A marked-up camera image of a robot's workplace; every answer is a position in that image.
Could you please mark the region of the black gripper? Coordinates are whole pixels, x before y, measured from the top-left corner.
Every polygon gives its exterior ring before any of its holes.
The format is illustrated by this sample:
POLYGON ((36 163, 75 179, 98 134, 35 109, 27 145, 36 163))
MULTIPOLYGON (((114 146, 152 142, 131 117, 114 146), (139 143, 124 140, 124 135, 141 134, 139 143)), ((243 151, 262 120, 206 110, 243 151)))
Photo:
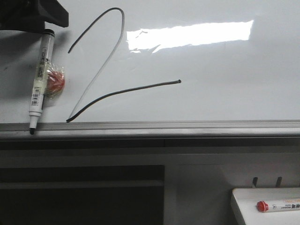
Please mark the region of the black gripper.
POLYGON ((1 0, 0 29, 43 32, 45 23, 68 27, 68 11, 57 0, 1 0))

